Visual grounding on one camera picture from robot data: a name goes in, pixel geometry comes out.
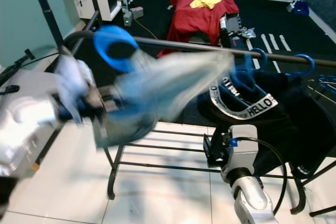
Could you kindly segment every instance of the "garment rack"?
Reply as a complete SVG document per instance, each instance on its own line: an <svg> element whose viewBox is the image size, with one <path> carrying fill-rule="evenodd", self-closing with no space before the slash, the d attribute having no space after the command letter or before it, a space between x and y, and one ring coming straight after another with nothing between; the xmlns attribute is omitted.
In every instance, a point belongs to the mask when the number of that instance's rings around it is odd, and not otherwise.
<svg viewBox="0 0 336 224"><path fill-rule="evenodd" d="M94 5L95 7L95 13L93 17L89 20L86 28L84 31L75 32L73 34L70 34L64 41L61 36L61 33L59 31L59 27L57 25L57 22L55 20L55 17L52 14L52 11L50 9L50 6L48 4L47 0L39 0L40 6L43 10L44 17L47 21L47 24L49 26L50 32L54 37L54 40L56 42L56 45L62 45L63 43L66 45L70 41L77 40L78 42L72 49L72 53L75 55L82 42L85 38L91 38L92 31L90 29L95 23L98 23L98 26L102 25L101 22L101 15L98 10L98 5ZM261 56L258 53L250 52L250 51L241 51L241 50L232 50L232 49L226 49L226 48L217 48L212 46L203 46L203 45L196 45L196 44L188 44L188 43L181 43L181 42L174 42L174 41L164 41L164 40L154 40L154 39L147 39L147 38L139 38L136 37L135 40L138 44L141 45L149 45L149 46L160 46L163 48L171 48L171 49L177 49L177 50L187 50L187 51L209 51L209 50L220 50L224 52L231 52L235 57L242 58L244 54L248 53L251 54L253 58L261 58ZM270 60L276 60L279 62L289 62L289 63L303 63L303 64L310 64L305 59L299 58L299 57L288 57L284 55L274 55L274 54L268 54L268 57ZM336 62L335 61L327 61L327 60L315 60L316 66L324 66L324 67L331 67L336 68ZM194 134L194 133L182 133L182 132L170 132L170 131L156 131L153 130L152 132L160 132L160 133L169 133L169 134L183 134L183 135L190 135L190 136L203 136L203 134ZM213 172L213 173L219 173L220 171L215 169L200 169L200 168L192 168L192 167L182 167L182 166L165 166L165 165L154 165L154 164L143 164L143 163L136 163L136 162L124 162L122 161L122 154L124 151L125 146L136 146L136 147L144 147L144 148L164 148L168 150L180 150L180 151L190 151L190 152L203 152L203 150L196 150L196 149L186 149L186 148L174 148L169 146L152 146L152 145L140 145L140 144L127 144L127 145L120 145L117 150L116 157L112 159L109 151L107 148L104 148L104 152L107 156L107 159L111 165L111 173L109 177L108 182L108 197L109 199L114 199L115 194L113 192L114 182L117 177L118 168L120 165L134 165L134 166L145 166L145 167L160 167L160 168L168 168L168 169L183 169L183 170L197 170L200 172ZM306 195L304 191L304 186L321 176L322 174L326 173L330 169L336 166L336 161L331 163L330 165L323 168L321 171L315 173L311 178L300 181L299 179L287 176L288 179L293 179L295 181L295 184L297 186L298 194L299 194L299 203L296 207L292 208L290 212L292 214L298 214L301 211L303 211L305 205L306 205ZM265 175L264 177L273 177L273 178L284 178L282 175ZM326 212L330 212L336 210L336 206L322 209L316 212L311 212L310 216L316 216L319 214L324 214Z"/></svg>

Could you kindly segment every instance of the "yellow cloth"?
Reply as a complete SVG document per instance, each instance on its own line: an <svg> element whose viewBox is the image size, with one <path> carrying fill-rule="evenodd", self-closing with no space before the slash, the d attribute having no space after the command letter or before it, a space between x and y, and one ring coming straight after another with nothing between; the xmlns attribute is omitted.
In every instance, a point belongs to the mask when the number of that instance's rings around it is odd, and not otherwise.
<svg viewBox="0 0 336 224"><path fill-rule="evenodd" d="M191 8L203 8L208 7L209 9L213 9L217 3L222 0L194 0L190 3Z"/></svg>

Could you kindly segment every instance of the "red shirt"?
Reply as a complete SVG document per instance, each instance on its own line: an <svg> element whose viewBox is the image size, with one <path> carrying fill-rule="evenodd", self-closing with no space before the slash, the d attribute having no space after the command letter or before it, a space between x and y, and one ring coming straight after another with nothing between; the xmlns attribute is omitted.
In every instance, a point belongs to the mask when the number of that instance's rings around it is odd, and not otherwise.
<svg viewBox="0 0 336 224"><path fill-rule="evenodd" d="M219 40L219 20L224 14L239 12L234 0L222 0L210 10L207 7L191 8L193 0L170 0L175 7L173 20L167 40L188 42L193 34L202 31L209 36L211 45L217 46ZM164 49L158 56L169 54L174 50Z"/></svg>

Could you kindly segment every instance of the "clothes rail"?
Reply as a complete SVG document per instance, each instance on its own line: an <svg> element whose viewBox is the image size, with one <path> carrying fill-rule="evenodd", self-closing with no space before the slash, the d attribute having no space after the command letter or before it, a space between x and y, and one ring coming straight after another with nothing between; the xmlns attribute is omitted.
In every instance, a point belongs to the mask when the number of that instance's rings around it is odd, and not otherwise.
<svg viewBox="0 0 336 224"><path fill-rule="evenodd" d="M67 45L78 39L93 38L94 35L95 33L92 31L76 31L68 35L64 39L64 42ZM106 39L109 39L109 38L115 39L115 35L112 35L112 34L106 33L106 34L103 34L103 36L106 37ZM147 46L153 46L153 47L161 47L161 48L169 48L169 49L185 50L185 51L231 52L237 58L243 58L245 54L250 54L253 58L262 59L262 56L258 52L252 52L252 51L244 51L244 50L237 50L237 49L230 49L230 48L213 47L213 46L206 46L206 45L199 45L199 44L192 44L192 43L183 43L183 42L176 42L176 41L141 38L141 37L134 37L134 39L139 45L147 45ZM275 54L267 54L267 56L269 60L310 65L309 61L303 58L300 58L300 57L275 55ZM336 61L320 60L320 59L315 59L314 61L315 61L316 66L336 68Z"/></svg>

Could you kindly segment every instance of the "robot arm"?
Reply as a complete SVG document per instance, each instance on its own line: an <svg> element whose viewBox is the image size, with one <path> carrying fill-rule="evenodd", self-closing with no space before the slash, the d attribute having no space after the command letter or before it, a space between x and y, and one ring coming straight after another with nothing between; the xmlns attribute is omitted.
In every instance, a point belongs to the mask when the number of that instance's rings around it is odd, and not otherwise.
<svg viewBox="0 0 336 224"><path fill-rule="evenodd" d="M257 138L257 129L253 125L234 125L227 134L214 135L211 142L205 136L208 165L221 167L222 179L232 188L235 211L242 223L278 223L272 211L272 201L252 176L258 143L237 142L238 137Z"/></svg>

